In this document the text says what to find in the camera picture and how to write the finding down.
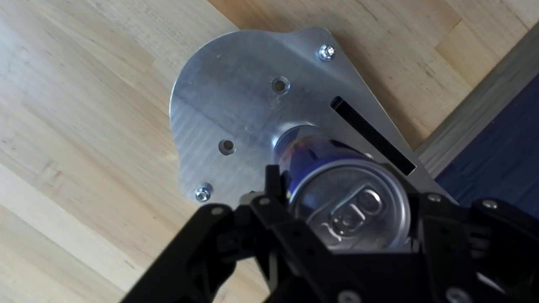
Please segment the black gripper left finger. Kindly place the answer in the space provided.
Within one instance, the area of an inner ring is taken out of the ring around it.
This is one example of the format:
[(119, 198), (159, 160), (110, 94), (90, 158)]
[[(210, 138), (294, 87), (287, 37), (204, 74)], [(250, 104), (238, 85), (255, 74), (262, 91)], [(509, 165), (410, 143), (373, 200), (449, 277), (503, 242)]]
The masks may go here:
[(361, 284), (322, 240), (287, 212), (277, 165), (265, 190), (231, 208), (203, 205), (122, 303), (213, 303), (243, 259), (253, 257), (270, 287), (265, 303), (361, 303)]

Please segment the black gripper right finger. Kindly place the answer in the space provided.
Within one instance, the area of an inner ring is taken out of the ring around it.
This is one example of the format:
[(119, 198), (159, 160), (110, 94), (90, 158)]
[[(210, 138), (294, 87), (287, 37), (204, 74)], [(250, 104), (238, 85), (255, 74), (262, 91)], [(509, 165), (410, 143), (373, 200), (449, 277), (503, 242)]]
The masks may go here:
[(412, 205), (405, 303), (539, 303), (539, 222), (501, 198), (471, 207), (405, 183)]

